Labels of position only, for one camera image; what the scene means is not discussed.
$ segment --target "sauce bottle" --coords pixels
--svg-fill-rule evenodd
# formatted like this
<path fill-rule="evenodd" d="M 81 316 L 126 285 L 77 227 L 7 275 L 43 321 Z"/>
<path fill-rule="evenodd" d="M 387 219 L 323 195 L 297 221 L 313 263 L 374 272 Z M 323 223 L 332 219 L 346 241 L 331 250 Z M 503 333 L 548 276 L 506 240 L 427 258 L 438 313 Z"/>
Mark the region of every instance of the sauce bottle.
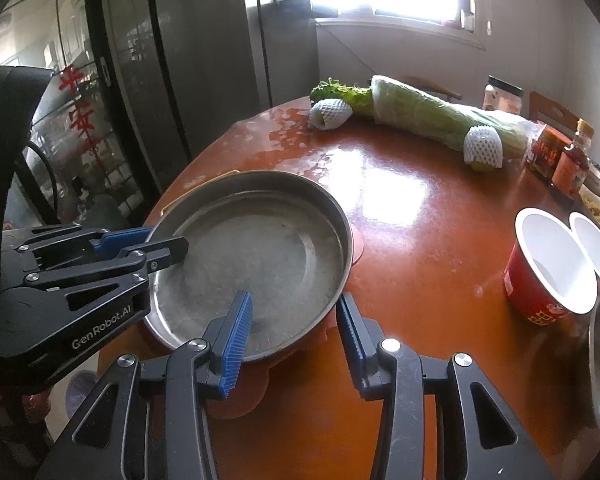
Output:
<path fill-rule="evenodd" d="M 580 119 L 573 142 L 562 151 L 551 179 L 552 187 L 572 200 L 578 195 L 589 171 L 589 149 L 592 137 L 593 127 L 587 121 Z"/>

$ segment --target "wooden chair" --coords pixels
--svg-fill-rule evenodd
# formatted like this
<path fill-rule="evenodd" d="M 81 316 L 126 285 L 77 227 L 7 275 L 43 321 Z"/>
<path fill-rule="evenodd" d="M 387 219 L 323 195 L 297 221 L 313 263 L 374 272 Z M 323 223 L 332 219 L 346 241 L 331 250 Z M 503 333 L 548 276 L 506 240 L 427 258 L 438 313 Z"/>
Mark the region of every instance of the wooden chair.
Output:
<path fill-rule="evenodd" d="M 462 100 L 462 94 L 454 92 L 453 90 L 449 90 L 443 86 L 440 86 L 433 81 L 428 79 L 424 79 L 423 77 L 417 77 L 414 75 L 406 75 L 398 78 L 398 81 L 402 83 L 406 83 L 407 85 L 413 86 L 418 90 L 422 90 L 427 93 L 434 93 L 446 96 L 447 101 L 451 101 L 451 99 L 455 99 L 456 101 Z"/>
<path fill-rule="evenodd" d="M 538 92 L 529 94 L 529 119 L 542 121 L 549 126 L 558 128 L 571 139 L 578 129 L 578 117 L 560 103 L 552 101 Z"/>

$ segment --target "paper bowl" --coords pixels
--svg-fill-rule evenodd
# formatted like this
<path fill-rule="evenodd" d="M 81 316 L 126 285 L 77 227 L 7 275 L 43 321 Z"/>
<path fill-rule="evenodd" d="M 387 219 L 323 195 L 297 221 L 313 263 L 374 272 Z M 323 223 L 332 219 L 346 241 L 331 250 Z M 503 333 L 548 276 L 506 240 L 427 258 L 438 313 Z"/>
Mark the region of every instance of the paper bowl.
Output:
<path fill-rule="evenodd" d="M 586 216 L 573 212 L 569 216 L 571 231 L 600 278 L 600 229 Z"/>
<path fill-rule="evenodd" d="M 509 303 L 532 323 L 548 325 L 596 303 L 596 271 L 571 230 L 540 209 L 516 217 L 516 243 L 504 272 Z"/>

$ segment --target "glass jar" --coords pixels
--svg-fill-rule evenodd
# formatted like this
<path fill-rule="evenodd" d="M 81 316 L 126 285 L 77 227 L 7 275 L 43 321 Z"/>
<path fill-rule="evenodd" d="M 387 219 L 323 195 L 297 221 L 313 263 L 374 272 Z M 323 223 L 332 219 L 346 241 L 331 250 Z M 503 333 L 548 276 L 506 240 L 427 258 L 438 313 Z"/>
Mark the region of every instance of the glass jar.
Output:
<path fill-rule="evenodd" d="M 483 110 L 502 110 L 510 114 L 520 115 L 522 98 L 525 91 L 522 88 L 489 76 L 489 83 L 484 89 Z"/>

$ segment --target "blue gripper pad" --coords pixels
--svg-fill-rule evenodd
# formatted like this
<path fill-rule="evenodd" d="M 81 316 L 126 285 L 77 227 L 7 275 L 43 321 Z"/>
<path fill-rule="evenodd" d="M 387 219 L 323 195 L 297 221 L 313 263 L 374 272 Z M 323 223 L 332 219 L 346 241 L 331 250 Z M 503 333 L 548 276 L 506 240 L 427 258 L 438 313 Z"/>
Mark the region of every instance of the blue gripper pad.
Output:
<path fill-rule="evenodd" d="M 378 344 L 384 339 L 380 325 L 360 315 L 349 292 L 336 303 L 336 321 L 353 386 L 365 400 L 383 399 L 392 379 L 378 361 Z"/>
<path fill-rule="evenodd" d="M 153 227 L 138 227 L 105 233 L 97 242 L 91 241 L 93 253 L 99 260 L 111 260 L 125 247 L 144 243 L 152 229 Z"/>
<path fill-rule="evenodd" d="M 253 320 L 253 299 L 244 290 L 238 291 L 229 312 L 224 316 L 218 336 L 211 343 L 211 356 L 205 385 L 212 397 L 226 399 L 235 387 L 244 349 Z"/>

